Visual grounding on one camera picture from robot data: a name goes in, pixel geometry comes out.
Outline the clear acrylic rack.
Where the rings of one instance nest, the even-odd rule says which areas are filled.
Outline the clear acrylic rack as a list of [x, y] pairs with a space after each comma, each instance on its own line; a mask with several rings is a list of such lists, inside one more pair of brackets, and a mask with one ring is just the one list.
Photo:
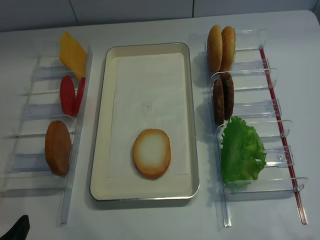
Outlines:
[[[25, 78], [28, 84], [22, 96], [26, 99], [16, 117], [17, 126], [4, 136], [13, 140], [13, 147], [1, 166], [0, 195], [60, 192], [58, 224], [65, 225], [69, 218], [88, 91], [83, 93], [77, 116], [63, 113], [59, 96], [62, 78], [69, 75], [76, 87], [78, 84], [73, 72], [58, 62], [58, 51], [57, 48], [37, 50], [35, 67]], [[70, 133], [72, 145], [66, 176], [51, 173], [45, 160], [45, 135], [52, 121], [62, 121]]]
[[229, 70], [234, 85], [233, 114], [255, 128], [265, 147], [266, 164], [258, 179], [224, 183], [221, 150], [226, 124], [211, 121], [208, 130], [214, 152], [216, 207], [225, 227], [231, 226], [230, 202], [290, 197], [295, 197], [301, 223], [308, 223], [301, 199], [308, 179], [295, 174], [293, 152], [287, 140], [293, 123], [282, 118], [275, 95], [279, 72], [269, 65], [265, 55], [265, 33], [263, 29], [235, 32], [235, 55]]

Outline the golden bun half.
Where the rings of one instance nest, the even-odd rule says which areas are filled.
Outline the golden bun half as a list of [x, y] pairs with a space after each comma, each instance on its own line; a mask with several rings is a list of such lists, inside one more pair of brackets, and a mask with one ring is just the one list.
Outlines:
[[236, 33], [235, 29], [231, 26], [226, 26], [222, 32], [222, 60], [220, 71], [229, 71], [232, 67], [235, 48], [236, 48]]
[[207, 38], [207, 56], [211, 73], [220, 70], [223, 56], [223, 41], [220, 25], [214, 25]]

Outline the clear acrylic right rack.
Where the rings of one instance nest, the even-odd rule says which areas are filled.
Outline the clear acrylic right rack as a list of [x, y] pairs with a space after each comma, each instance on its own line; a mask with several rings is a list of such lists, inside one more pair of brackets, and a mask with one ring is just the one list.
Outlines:
[[295, 197], [301, 223], [308, 223], [301, 199], [308, 179], [295, 174], [293, 152], [287, 140], [293, 123], [282, 118], [275, 95], [279, 72], [269, 65], [265, 55], [265, 33], [263, 29], [235, 32], [235, 55], [229, 70], [234, 85], [233, 114], [255, 128], [265, 147], [266, 164], [258, 179], [224, 183], [221, 150], [226, 124], [211, 121], [208, 130], [214, 152], [216, 207], [225, 227], [231, 226], [230, 202], [290, 197]]

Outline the brown bun in left rack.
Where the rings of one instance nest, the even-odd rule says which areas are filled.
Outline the brown bun in left rack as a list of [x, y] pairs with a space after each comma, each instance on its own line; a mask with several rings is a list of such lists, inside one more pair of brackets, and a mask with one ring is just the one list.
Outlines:
[[71, 148], [72, 141], [65, 123], [60, 120], [52, 121], [46, 131], [44, 151], [45, 160], [53, 174], [67, 174]]

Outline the right brown meat patty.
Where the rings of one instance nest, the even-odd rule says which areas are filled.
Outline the right brown meat patty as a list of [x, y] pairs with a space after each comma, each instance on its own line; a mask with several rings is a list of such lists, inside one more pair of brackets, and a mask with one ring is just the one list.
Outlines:
[[224, 119], [229, 120], [234, 109], [234, 82], [229, 72], [220, 75], [224, 97]]

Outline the toasted bun slice on tray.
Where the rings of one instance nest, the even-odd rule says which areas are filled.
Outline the toasted bun slice on tray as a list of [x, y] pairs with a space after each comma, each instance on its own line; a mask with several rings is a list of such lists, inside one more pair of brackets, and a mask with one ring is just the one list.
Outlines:
[[146, 178], [161, 177], [171, 163], [171, 146], [168, 135], [161, 129], [143, 130], [133, 145], [133, 163]]

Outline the right red tomato slice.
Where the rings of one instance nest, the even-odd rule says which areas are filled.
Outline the right red tomato slice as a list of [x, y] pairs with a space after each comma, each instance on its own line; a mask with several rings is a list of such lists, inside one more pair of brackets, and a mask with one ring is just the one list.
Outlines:
[[80, 79], [78, 88], [77, 88], [77, 93], [75, 96], [75, 101], [74, 101], [74, 112], [73, 115], [76, 116], [80, 110], [80, 106], [81, 106], [81, 102], [82, 102], [82, 98], [84, 95], [84, 90], [85, 90], [85, 83], [86, 83], [86, 78], [82, 77]]

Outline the clear acrylic left rack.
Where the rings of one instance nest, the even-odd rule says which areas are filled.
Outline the clear acrylic left rack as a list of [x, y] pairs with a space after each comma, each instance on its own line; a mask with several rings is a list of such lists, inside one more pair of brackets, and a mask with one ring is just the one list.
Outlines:
[[[26, 99], [16, 117], [17, 126], [4, 136], [13, 140], [13, 147], [1, 166], [0, 195], [60, 192], [58, 224], [65, 225], [69, 218], [88, 91], [83, 93], [77, 116], [63, 113], [59, 96], [62, 78], [69, 75], [76, 87], [78, 84], [73, 72], [58, 62], [58, 51], [57, 48], [37, 50], [35, 67], [25, 78], [28, 84], [22, 96]], [[70, 133], [72, 145], [66, 176], [51, 173], [45, 160], [45, 135], [52, 121], [62, 121]]]

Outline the left golden bun half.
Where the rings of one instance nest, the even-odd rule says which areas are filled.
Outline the left golden bun half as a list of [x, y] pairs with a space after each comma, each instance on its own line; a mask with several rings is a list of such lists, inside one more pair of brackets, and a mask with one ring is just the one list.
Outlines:
[[214, 25], [207, 38], [207, 56], [211, 73], [220, 70], [223, 56], [223, 41], [220, 25]]

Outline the brown meat patty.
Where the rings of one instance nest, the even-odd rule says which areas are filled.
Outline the brown meat patty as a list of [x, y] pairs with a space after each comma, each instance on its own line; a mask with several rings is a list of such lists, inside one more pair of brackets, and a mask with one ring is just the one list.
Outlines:
[[213, 86], [213, 107], [214, 107], [214, 120], [216, 125], [221, 125], [225, 120], [225, 103], [224, 103], [224, 90], [222, 80], [218, 78]]
[[234, 82], [229, 72], [220, 75], [224, 97], [224, 119], [229, 120], [234, 109]]

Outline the yellow cheese slice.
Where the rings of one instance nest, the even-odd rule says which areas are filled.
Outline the yellow cheese slice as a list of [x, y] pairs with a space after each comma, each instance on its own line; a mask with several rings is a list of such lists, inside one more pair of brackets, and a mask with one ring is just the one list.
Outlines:
[[85, 76], [87, 52], [67, 32], [60, 37], [59, 59], [80, 80]]

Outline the green lettuce leaf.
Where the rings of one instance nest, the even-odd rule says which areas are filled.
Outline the green lettuce leaf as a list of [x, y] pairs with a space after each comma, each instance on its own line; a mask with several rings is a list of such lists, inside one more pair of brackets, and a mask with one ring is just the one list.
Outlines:
[[256, 129], [240, 117], [231, 117], [222, 134], [223, 183], [257, 180], [266, 165], [266, 156]]

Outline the right golden bun half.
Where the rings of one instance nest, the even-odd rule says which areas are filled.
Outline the right golden bun half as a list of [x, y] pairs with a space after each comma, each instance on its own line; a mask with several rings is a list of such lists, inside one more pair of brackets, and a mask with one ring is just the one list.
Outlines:
[[226, 26], [222, 32], [222, 60], [220, 71], [229, 71], [232, 67], [235, 48], [236, 48], [236, 33], [235, 29], [231, 26]]

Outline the red tomato slice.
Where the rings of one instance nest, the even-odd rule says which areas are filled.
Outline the red tomato slice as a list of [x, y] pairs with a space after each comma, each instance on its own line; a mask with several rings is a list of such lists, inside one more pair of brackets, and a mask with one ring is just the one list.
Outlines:
[[82, 102], [82, 98], [84, 95], [84, 90], [85, 90], [85, 83], [86, 83], [86, 78], [82, 77], [80, 79], [78, 88], [77, 88], [77, 93], [75, 96], [75, 101], [74, 101], [74, 112], [73, 115], [76, 116], [80, 110], [80, 106], [81, 106], [81, 102]]
[[65, 115], [74, 115], [74, 103], [76, 93], [72, 78], [70, 75], [65, 75], [60, 83], [60, 104]]

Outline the left red tomato slice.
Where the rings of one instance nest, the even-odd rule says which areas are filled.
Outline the left red tomato slice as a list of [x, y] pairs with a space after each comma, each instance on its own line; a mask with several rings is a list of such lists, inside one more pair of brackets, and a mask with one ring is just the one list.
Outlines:
[[70, 75], [65, 75], [60, 83], [60, 104], [65, 115], [74, 115], [74, 103], [76, 93], [72, 78]]

